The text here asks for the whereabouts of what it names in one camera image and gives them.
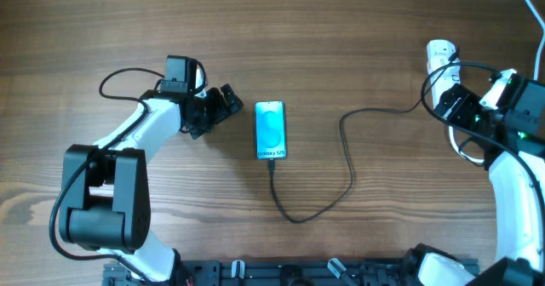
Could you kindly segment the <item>Galaxy S25 smartphone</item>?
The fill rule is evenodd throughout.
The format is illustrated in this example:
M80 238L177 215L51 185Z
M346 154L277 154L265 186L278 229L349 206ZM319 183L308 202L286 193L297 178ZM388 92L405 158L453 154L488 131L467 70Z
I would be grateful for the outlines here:
M287 157L286 125L282 101L255 103L255 149L260 160Z

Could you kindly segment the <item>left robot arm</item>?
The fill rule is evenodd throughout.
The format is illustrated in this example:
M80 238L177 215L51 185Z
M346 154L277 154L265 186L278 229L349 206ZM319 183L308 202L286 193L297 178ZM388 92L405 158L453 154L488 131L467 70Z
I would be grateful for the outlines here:
M171 137L197 139L244 103L229 84L210 88L199 60L178 55L168 56L154 88L132 101L135 112L108 136L66 150L49 240L70 260L115 260L129 284L192 285L179 252L150 229L147 165Z

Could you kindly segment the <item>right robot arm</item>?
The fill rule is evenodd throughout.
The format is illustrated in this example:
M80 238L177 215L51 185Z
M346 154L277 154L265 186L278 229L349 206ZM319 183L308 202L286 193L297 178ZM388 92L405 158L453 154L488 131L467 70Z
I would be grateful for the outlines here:
M420 285L542 285L544 283L544 86L515 71L492 78L479 96L456 77L432 87L430 113L469 134L484 151L496 201L496 260L474 276L439 252L421 256Z

